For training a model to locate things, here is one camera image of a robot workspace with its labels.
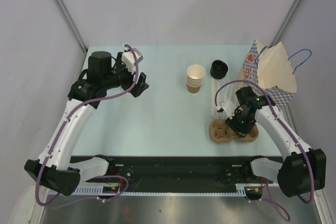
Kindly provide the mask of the blue checkered paper bag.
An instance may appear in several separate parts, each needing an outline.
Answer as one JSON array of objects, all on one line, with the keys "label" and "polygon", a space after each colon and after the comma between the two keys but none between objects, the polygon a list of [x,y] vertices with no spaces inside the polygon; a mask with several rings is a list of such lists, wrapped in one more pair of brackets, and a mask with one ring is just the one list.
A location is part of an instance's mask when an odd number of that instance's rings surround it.
[{"label": "blue checkered paper bag", "polygon": [[[307,51],[307,57],[296,66],[292,66],[291,58]],[[312,55],[309,49],[301,49],[288,56],[283,44],[279,42],[268,48],[258,40],[254,40],[237,78],[250,81],[261,87],[282,110],[297,92],[295,72]]]}]

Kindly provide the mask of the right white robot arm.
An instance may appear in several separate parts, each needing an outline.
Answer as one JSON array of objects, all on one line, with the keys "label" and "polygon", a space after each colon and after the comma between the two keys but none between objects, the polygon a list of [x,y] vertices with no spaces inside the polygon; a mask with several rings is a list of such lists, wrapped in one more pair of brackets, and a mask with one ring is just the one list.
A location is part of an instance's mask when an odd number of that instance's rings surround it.
[{"label": "right white robot arm", "polygon": [[312,149],[289,126],[269,97],[258,96],[251,87],[236,91],[239,103],[226,124],[238,137],[246,137],[256,123],[273,140],[283,162],[263,156],[251,158],[242,169],[243,179],[254,183],[260,177],[279,185],[287,197],[299,196],[325,187],[326,155],[321,149]]}]

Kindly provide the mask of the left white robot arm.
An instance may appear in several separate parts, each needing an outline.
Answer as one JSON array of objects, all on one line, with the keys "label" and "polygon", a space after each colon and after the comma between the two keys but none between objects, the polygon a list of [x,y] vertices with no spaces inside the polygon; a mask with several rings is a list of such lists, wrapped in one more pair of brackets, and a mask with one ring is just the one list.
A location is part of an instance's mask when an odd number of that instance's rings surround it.
[{"label": "left white robot arm", "polygon": [[115,178],[114,160],[96,155],[86,161],[71,163],[74,148],[85,124],[101,101],[126,93],[138,97],[149,88],[146,75],[139,71],[143,55],[128,44],[116,57],[107,51],[95,51],[88,66],[80,73],[68,93],[62,119],[51,140],[36,160],[29,159],[24,170],[36,182],[64,196],[71,195],[82,182],[100,177],[105,182]]}]

